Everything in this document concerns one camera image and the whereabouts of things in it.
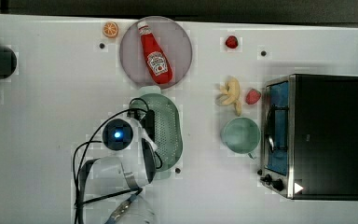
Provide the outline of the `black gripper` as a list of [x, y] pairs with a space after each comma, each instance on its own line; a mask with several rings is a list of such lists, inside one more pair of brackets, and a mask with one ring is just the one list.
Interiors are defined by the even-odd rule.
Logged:
[[146, 130], [148, 136], [155, 139], [155, 112], [148, 110], [145, 115], [141, 118], [141, 125]]

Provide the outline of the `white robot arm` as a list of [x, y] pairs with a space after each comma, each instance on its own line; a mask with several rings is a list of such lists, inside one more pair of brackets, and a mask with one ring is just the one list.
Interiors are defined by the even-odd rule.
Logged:
[[112, 154], [80, 161], [74, 175], [75, 224], [85, 224], [86, 205], [139, 192], [153, 181], [157, 171], [155, 151], [158, 146], [138, 119], [121, 111], [107, 119], [96, 133], [101, 136], [98, 142]]

